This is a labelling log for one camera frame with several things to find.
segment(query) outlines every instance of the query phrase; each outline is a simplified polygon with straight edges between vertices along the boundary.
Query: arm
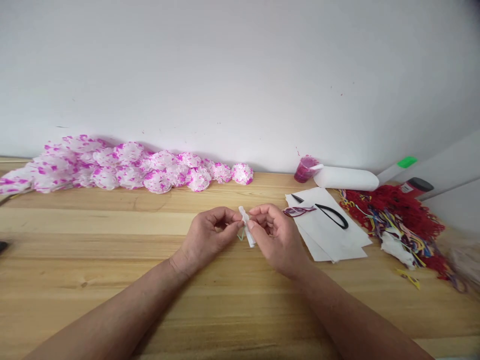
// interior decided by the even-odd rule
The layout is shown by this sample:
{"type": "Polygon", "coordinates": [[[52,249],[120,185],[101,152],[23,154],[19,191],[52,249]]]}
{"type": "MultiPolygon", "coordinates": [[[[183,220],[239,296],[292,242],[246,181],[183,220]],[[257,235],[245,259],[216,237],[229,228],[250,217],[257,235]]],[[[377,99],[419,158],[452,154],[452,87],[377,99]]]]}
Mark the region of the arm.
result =
{"type": "Polygon", "coordinates": [[[226,207],[198,214],[172,257],[53,335],[25,360],[130,358],[179,289],[235,239],[244,225],[241,219],[240,213],[226,207]]]}
{"type": "Polygon", "coordinates": [[[248,228],[268,263],[307,299],[345,360],[433,360],[390,322],[309,260],[295,223],[272,204],[250,211],[248,228]]]}

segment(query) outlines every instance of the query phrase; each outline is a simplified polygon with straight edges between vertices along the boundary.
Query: plastic cup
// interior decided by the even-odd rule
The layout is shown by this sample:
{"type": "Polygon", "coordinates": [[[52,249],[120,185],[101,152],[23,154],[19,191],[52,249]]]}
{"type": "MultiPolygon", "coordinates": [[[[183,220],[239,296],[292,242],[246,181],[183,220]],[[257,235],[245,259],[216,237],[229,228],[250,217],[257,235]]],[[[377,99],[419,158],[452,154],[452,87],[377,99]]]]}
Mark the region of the plastic cup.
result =
{"type": "Polygon", "coordinates": [[[312,170],[311,167],[320,164],[320,162],[312,156],[304,156],[300,159],[300,163],[296,168],[293,178],[299,183],[306,183],[308,179],[319,172],[319,169],[312,170]]]}

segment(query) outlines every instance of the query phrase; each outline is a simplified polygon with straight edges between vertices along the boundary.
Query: white wall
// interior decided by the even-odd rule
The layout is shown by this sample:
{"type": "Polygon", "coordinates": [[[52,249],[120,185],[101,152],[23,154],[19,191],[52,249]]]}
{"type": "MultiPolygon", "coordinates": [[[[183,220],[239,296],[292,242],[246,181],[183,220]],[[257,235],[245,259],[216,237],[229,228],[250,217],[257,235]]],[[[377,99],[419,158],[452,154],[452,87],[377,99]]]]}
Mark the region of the white wall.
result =
{"type": "Polygon", "coordinates": [[[472,4],[3,0],[0,155],[86,133],[272,172],[428,159],[480,128],[472,4]]]}
{"type": "Polygon", "coordinates": [[[457,141],[430,159],[412,165],[395,180],[403,183],[413,177],[428,181],[435,188],[419,196],[420,200],[432,198],[472,180],[480,179],[480,130],[457,141]]]}
{"type": "Polygon", "coordinates": [[[442,221],[466,234],[480,235],[480,180],[423,202],[442,221]]]}

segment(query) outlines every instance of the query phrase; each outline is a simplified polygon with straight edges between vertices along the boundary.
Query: wooden table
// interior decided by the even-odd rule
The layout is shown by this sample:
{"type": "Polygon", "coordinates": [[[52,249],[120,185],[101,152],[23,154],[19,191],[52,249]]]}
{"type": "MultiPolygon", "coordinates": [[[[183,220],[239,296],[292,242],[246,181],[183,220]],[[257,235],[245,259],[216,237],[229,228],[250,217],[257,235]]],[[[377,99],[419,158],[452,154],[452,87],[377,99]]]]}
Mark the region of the wooden table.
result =
{"type": "MultiPolygon", "coordinates": [[[[313,186],[256,173],[248,186],[215,182],[201,193],[83,188],[11,199],[0,207],[0,239],[12,242],[0,255],[0,359],[22,357],[173,254],[196,213],[263,203],[283,208],[285,194],[313,186]]],[[[364,249],[368,258],[317,266],[434,357],[479,349],[479,303],[427,269],[415,272],[418,291],[396,274],[402,265],[377,240],[364,249]]],[[[289,281],[247,241],[236,241],[190,282],[136,356],[339,357],[289,281]]]]}

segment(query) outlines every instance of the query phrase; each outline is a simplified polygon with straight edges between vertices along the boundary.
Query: scissor blade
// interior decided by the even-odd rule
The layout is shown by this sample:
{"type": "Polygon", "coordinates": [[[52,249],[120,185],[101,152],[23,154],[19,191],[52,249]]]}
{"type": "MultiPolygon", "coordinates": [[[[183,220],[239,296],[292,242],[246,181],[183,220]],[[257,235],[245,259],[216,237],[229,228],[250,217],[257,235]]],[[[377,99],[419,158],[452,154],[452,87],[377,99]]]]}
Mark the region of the scissor blade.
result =
{"type": "Polygon", "coordinates": [[[293,198],[298,201],[298,203],[303,203],[304,202],[304,200],[301,197],[298,197],[297,195],[293,195],[293,194],[290,194],[290,195],[292,195],[293,198]]]}

